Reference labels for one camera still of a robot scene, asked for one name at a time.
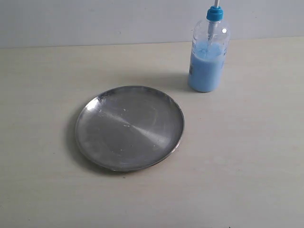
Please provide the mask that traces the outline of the blue soap pump bottle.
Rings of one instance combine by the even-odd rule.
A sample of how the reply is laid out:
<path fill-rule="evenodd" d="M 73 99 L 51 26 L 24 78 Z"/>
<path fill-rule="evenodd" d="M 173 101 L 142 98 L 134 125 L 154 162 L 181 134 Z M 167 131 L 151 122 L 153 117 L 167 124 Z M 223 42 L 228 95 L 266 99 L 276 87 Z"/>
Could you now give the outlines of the blue soap pump bottle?
<path fill-rule="evenodd" d="M 200 20 L 193 30 L 188 76 L 193 90 L 207 93 L 218 87 L 229 40 L 230 29 L 216 0 L 208 9 L 206 20 Z"/>

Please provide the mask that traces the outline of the round steel plate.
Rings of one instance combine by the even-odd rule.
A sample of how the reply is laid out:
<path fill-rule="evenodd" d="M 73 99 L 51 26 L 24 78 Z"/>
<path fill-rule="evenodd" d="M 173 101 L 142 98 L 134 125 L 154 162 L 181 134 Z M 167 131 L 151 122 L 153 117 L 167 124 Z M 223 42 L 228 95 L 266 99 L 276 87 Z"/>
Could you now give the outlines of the round steel plate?
<path fill-rule="evenodd" d="M 93 164 L 133 172 L 154 166 L 179 146 L 184 132 L 180 106 L 147 86 L 112 88 L 92 98 L 75 123 L 75 142 Z"/>

